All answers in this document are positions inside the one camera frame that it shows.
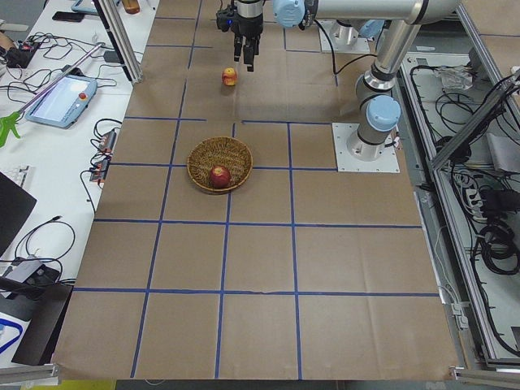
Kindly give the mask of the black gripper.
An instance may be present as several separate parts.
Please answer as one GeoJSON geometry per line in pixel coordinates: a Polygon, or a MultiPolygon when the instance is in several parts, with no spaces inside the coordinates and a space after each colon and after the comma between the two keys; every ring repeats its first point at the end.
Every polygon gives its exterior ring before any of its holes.
{"type": "Polygon", "coordinates": [[[245,18],[244,16],[236,15],[233,22],[233,32],[235,34],[233,43],[234,61],[240,61],[243,38],[245,38],[245,44],[243,45],[244,64],[247,67],[247,72],[254,72],[254,60],[259,55],[259,42],[263,32],[263,16],[245,18]]]}

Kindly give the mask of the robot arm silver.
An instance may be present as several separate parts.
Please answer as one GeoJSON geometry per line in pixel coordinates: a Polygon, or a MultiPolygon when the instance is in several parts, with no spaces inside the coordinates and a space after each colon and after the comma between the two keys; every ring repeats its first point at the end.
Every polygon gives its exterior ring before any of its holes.
{"type": "Polygon", "coordinates": [[[389,30],[375,61],[358,78],[360,123],[346,142],[355,158],[369,162],[381,156],[387,136],[401,117],[401,106],[390,92],[419,29],[442,20],[458,5],[457,1],[443,0],[274,1],[272,9],[275,21],[285,28],[306,28],[325,19],[389,21],[389,30]]]}

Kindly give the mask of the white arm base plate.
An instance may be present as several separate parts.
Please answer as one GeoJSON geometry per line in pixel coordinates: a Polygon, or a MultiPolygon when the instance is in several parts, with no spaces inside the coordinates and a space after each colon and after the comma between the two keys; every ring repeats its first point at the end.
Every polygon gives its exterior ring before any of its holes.
{"type": "Polygon", "coordinates": [[[390,173],[400,172],[397,152],[387,135],[381,145],[368,145],[358,135],[358,123],[332,123],[336,166],[338,172],[390,173]]]}
{"type": "Polygon", "coordinates": [[[323,53],[369,54],[369,40],[361,37],[358,30],[345,20],[321,20],[323,31],[319,30],[323,53]]]}

